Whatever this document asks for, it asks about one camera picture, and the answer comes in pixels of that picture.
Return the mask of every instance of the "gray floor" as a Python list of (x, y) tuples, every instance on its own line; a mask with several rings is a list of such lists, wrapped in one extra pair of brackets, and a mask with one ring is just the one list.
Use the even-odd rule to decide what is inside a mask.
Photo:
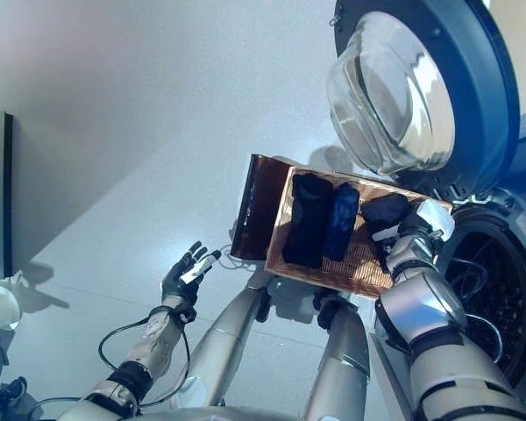
[[(24, 310), (3, 382), (24, 375), (43, 399), (105, 377), (100, 338), (158, 302), (160, 279), (192, 241), (230, 243), (250, 153), (353, 169), (325, 95), (333, 6), (0, 0)], [(210, 273), (188, 327), (193, 345), (248, 276)], [(283, 310), (254, 326), (228, 404), (303, 410), (327, 336), (315, 318)], [(115, 339), (109, 354), (122, 357), (131, 341)], [(179, 349), (158, 391), (182, 363)], [(366, 419), (387, 419), (374, 378)]]

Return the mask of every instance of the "washing machine door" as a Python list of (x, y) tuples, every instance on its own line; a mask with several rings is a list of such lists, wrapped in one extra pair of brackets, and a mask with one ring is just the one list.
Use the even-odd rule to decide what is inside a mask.
[(507, 48), (480, 0), (339, 0), (331, 119), (351, 157), (450, 202), (490, 190), (519, 131)]

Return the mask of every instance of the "brown basket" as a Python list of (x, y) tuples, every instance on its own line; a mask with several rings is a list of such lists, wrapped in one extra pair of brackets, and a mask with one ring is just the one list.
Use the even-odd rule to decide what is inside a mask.
[[(381, 291), (392, 286), (392, 280), (389, 275), (382, 272), (380, 263), (376, 260), (374, 244), (370, 240), (365, 221), (360, 216), (360, 212), (357, 215), (354, 232), (343, 261), (323, 258), (321, 269), (312, 269), (286, 263), (282, 258), (282, 249), (287, 241), (292, 218), (292, 176), (307, 173), (313, 173), (324, 178), (331, 182), (334, 188), (339, 187), (344, 182), (348, 182), (359, 191), (360, 205), (389, 193), (400, 193), (406, 196), (410, 202), (417, 199), (424, 200), (428, 197), (353, 175), (326, 173), (302, 168), (291, 168), (288, 171), (288, 178), (282, 191), (281, 205), (274, 222), (271, 244), (267, 252), (265, 270), (319, 286), (349, 291), (371, 298), (378, 297)], [(441, 202), (441, 204), (448, 211), (451, 211), (451, 204), (446, 202)]]

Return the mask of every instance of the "washing machine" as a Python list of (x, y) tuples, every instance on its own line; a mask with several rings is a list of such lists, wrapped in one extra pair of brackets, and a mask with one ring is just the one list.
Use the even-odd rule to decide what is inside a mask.
[[(476, 0), (338, 0), (331, 25), (339, 138), (361, 167), (454, 204), (437, 266), (490, 322), (468, 334), (526, 404), (526, 115), (506, 40)], [(409, 419), (409, 361), (381, 326), (372, 339), (391, 418)]]

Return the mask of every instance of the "navy fabric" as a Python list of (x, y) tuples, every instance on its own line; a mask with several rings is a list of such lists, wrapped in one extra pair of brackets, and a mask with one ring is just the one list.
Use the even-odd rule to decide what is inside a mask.
[(347, 182), (341, 184), (333, 197), (322, 247), (323, 257), (335, 261), (343, 260), (358, 212), (359, 192)]
[(360, 207), (360, 213), (370, 233), (398, 225), (410, 211), (411, 205), (407, 197), (397, 193), (378, 197)]

